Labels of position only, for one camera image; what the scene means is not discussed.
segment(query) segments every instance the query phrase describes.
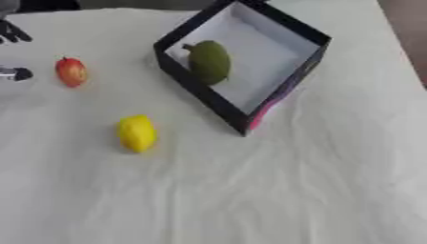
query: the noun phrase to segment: white table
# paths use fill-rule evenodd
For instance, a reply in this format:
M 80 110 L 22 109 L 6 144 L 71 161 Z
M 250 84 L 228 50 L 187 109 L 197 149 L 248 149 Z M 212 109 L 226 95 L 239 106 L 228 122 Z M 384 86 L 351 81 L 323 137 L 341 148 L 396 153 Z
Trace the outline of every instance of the white table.
M 193 13 L 11 16 L 34 41 L 0 62 L 36 81 L 0 113 L 0 242 L 424 243 L 425 91 L 377 2 L 273 4 L 334 42 L 246 138 L 156 67 L 153 42 Z M 57 81 L 63 55 L 88 86 Z M 160 133 L 141 155 L 113 130 L 137 113 Z

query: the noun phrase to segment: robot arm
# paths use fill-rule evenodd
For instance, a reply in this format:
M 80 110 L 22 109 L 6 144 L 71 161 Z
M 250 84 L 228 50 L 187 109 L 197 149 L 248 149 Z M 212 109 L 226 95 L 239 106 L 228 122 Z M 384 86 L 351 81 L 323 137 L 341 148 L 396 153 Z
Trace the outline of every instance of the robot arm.
M 30 42 L 32 39 L 25 32 L 14 26 L 11 22 L 5 20 L 5 16 L 19 9 L 20 0 L 0 0 L 0 45 L 4 39 L 12 43 L 19 40 Z M 0 65 L 0 79 L 24 80 L 32 77 L 30 70 L 25 68 L 6 68 Z
M 0 0 L 0 19 L 19 9 L 20 0 Z

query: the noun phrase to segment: apple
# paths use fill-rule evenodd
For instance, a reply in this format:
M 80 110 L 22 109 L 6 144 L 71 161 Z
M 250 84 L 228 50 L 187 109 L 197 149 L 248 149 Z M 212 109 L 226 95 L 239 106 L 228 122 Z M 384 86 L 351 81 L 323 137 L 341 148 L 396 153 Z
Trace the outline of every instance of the apple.
M 61 81 L 70 88 L 75 88 L 88 80 L 88 71 L 80 60 L 64 57 L 56 62 L 56 73 Z

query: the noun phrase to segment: yellow fruit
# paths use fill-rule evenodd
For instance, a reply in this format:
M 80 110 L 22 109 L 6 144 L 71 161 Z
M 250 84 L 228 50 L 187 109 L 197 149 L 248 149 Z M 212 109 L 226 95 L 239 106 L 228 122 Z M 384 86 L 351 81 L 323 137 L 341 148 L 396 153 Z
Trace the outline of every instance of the yellow fruit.
M 144 152 L 157 139 L 152 122 L 146 115 L 122 118 L 117 124 L 117 135 L 123 146 L 136 153 Z

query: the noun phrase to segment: floor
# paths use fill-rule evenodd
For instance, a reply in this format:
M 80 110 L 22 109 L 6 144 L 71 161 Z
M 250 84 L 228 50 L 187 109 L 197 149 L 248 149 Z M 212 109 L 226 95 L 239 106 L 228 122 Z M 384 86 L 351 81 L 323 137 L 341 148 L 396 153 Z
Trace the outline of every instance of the floor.
M 427 86 L 427 0 L 378 0 Z

